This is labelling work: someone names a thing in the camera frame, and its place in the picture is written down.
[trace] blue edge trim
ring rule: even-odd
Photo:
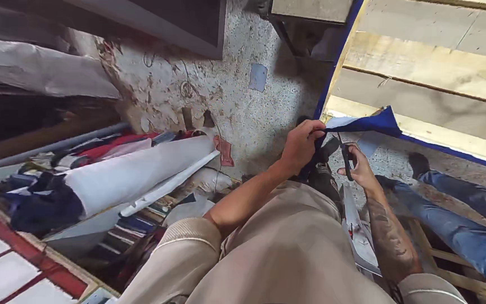
[[[361,5],[363,4],[363,0],[355,0],[352,4],[352,7],[350,8],[350,12],[348,13],[348,17],[346,19],[346,25],[344,28],[344,32],[342,35],[342,39],[344,39],[344,42],[346,44],[346,40],[348,39],[348,35],[350,33],[351,28],[354,25],[355,18],[357,17],[357,13],[361,9]],[[333,73],[337,67],[337,64],[339,62],[339,58],[341,56],[342,48],[339,48],[337,50],[337,54],[335,54],[335,60],[333,61],[333,68],[331,69],[331,72],[329,73],[329,79],[333,77]],[[326,102],[326,97],[327,97],[327,92],[329,90],[329,83],[326,84],[326,86],[323,88],[322,93],[320,94],[320,99],[318,99],[318,105],[316,106],[316,109],[314,110],[314,119],[320,119],[320,116],[322,114],[322,108],[323,105]],[[459,151],[455,151],[453,149],[440,146],[438,144],[432,144],[428,142],[424,142],[418,139],[415,139],[413,137],[403,135],[401,130],[399,129],[397,125],[397,121],[395,120],[395,116],[393,115],[393,110],[391,107],[387,107],[380,114],[374,115],[374,116],[369,116],[369,117],[363,117],[361,119],[358,119],[356,121],[353,121],[349,123],[346,126],[339,127],[339,128],[330,128],[330,129],[325,129],[325,132],[358,132],[358,131],[377,131],[389,136],[397,137],[403,140],[411,141],[414,143],[417,143],[421,146],[438,150],[444,153],[447,153],[449,155],[457,156],[460,158],[463,158],[465,160],[475,162],[478,164],[482,164],[486,166],[486,161],[482,160],[480,158],[474,157],[473,155],[462,153]],[[324,141],[326,136],[323,136],[316,140],[315,142],[315,147],[316,150],[318,150]],[[316,164],[316,154],[313,156],[312,160],[301,170],[301,173],[299,174],[299,178],[301,180],[307,180],[307,177],[309,175],[309,172],[311,171],[311,168],[314,167]]]

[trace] scissors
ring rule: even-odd
[[[339,137],[342,158],[344,159],[345,162],[346,177],[350,182],[353,182],[354,178],[352,177],[352,173],[350,172],[350,169],[352,169],[352,167],[350,167],[350,161],[352,161],[352,164],[354,165],[355,168],[355,166],[357,165],[357,158],[352,153],[350,153],[350,151],[348,151],[349,145],[345,145],[342,143],[341,135],[339,134],[339,132],[337,132],[337,136]]]

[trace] white paper roll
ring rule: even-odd
[[[108,207],[139,198],[213,150],[213,141],[208,136],[162,143],[70,170],[65,183],[82,201],[82,218],[88,218]]]

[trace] forearm tattoo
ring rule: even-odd
[[[421,263],[410,238],[388,206],[367,201],[374,250],[382,276],[399,283],[408,275],[422,273]]]

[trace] wire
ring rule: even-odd
[[[179,86],[179,91],[180,91],[181,95],[183,95],[186,98],[191,98],[192,97],[192,93],[191,93],[191,90],[190,89],[192,89],[197,95],[200,95],[199,92],[198,92],[198,90],[196,89],[196,87],[193,86],[192,83],[191,83],[191,78],[188,75],[187,65],[185,64],[185,61],[183,61],[182,59],[179,59],[179,60],[181,60],[181,62],[183,63],[183,66],[185,67],[185,73],[187,74],[187,80],[186,81],[183,81],[183,83],[181,84],[181,86]],[[209,105],[207,104],[207,102],[204,101],[206,99],[204,99],[204,100],[199,99],[199,100],[202,101],[202,104],[207,108],[207,110],[209,110],[209,112],[211,114],[211,119],[213,120],[213,123],[215,124],[215,127],[217,127],[217,131],[219,132],[219,150],[222,151],[222,141],[221,141],[221,139],[222,139],[222,133],[220,131],[219,124],[217,123],[217,121],[213,117],[213,113],[212,113]],[[217,177],[215,178],[215,189],[213,190],[213,195],[215,195],[217,193],[217,183],[219,182],[219,173],[220,173],[220,170],[222,170],[222,162],[219,159],[219,169],[217,170]]]
[[[142,60],[144,61],[144,65],[148,68],[152,67],[153,66],[153,61],[155,61],[155,56],[157,55],[156,53],[153,53],[153,57],[150,57],[149,58],[149,64],[145,61],[145,57],[148,55],[147,52],[144,52],[144,57],[142,58]]]

